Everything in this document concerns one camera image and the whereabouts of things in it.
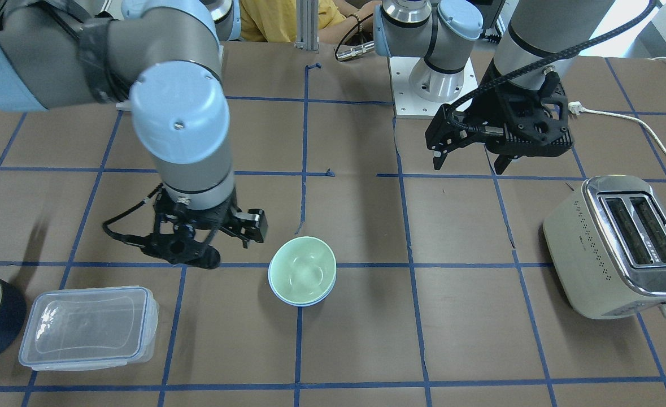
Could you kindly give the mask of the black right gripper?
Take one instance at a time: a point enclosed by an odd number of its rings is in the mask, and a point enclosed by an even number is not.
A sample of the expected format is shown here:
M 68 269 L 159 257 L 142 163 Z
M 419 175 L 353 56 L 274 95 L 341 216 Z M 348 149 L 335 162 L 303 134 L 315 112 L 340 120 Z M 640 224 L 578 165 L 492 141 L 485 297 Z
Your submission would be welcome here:
M 213 270 L 221 255 L 213 246 L 217 232 L 243 238 L 241 221 L 236 214 L 237 191 L 222 203 L 206 210 L 189 209 L 172 201 L 164 188 L 155 188 L 148 197 L 154 208 L 153 230 L 141 238 L 141 252 L 171 265 L 188 265 Z

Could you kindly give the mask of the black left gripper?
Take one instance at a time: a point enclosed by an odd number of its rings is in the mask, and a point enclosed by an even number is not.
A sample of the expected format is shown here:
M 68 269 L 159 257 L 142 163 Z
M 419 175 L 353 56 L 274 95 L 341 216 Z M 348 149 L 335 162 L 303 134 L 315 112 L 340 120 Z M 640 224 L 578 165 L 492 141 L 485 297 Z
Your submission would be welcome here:
M 563 112 L 568 98 L 560 75 L 552 65 L 539 73 L 543 83 L 533 89 L 509 81 L 476 95 L 463 112 L 441 105 L 425 131 L 434 170 L 441 170 L 450 152 L 474 142 L 498 155 L 493 163 L 496 175 L 503 175 L 522 155 L 558 157 L 572 149 L 574 139 Z

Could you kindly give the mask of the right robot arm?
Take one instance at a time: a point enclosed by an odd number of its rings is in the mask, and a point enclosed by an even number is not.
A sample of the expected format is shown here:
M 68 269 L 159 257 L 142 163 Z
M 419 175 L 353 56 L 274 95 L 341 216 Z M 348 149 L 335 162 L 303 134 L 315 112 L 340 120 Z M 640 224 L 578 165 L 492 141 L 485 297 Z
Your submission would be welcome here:
M 160 176 L 154 229 L 114 240 L 173 265 L 213 270 L 217 231 L 240 236 L 221 42 L 233 1 L 125 1 L 123 18 L 74 1 L 10 1 L 0 30 L 0 109 L 126 101 Z

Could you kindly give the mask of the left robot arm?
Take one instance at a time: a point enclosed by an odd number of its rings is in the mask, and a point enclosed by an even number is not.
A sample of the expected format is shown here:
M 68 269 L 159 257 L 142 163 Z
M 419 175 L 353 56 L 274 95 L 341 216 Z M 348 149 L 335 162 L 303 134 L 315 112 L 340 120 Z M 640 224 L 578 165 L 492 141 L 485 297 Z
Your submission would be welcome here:
M 563 77 L 583 50 L 617 35 L 594 36 L 611 1 L 518 1 L 495 51 L 469 92 L 461 83 L 486 33 L 485 1 L 384 1 L 374 11 L 376 53 L 415 58 L 410 85 L 439 103 L 425 131 L 439 170 L 455 150 L 482 144 L 505 172 L 521 158 L 559 157 L 574 145 L 563 114 Z

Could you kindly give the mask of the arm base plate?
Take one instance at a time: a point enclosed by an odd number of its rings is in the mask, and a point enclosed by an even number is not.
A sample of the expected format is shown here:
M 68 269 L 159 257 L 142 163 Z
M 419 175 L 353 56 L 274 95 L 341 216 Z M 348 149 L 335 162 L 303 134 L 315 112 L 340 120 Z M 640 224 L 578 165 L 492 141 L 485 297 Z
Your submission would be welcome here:
M 472 60 L 454 74 L 434 71 L 423 58 L 389 58 L 390 85 L 398 118 L 432 118 L 441 104 L 451 104 L 478 86 Z

